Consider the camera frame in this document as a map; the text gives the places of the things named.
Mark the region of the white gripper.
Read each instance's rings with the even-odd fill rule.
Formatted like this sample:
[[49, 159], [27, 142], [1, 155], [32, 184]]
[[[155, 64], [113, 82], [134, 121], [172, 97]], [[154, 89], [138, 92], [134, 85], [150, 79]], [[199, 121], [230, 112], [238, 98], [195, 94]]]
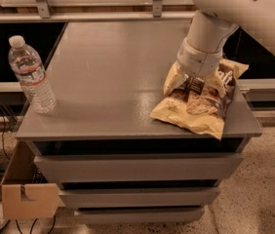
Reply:
[[[186, 39], [177, 52], [177, 61], [171, 66], [163, 92], [168, 96], [174, 89], [182, 85], [187, 79], [188, 74], [205, 77], [213, 73], [222, 58], [222, 51], [217, 53], [205, 53], [191, 47]], [[217, 90], [218, 94], [223, 97], [226, 94], [224, 82], [224, 73], [216, 71], [209, 78], [209, 85]]]

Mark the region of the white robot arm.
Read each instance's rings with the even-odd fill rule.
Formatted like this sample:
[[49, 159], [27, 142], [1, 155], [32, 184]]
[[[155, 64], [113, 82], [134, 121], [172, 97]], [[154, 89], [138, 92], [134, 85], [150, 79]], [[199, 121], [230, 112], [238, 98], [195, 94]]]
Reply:
[[232, 80], [218, 69], [222, 48], [239, 27], [275, 56], [275, 0], [193, 0], [195, 12], [164, 85], [169, 95], [189, 77], [221, 96]]

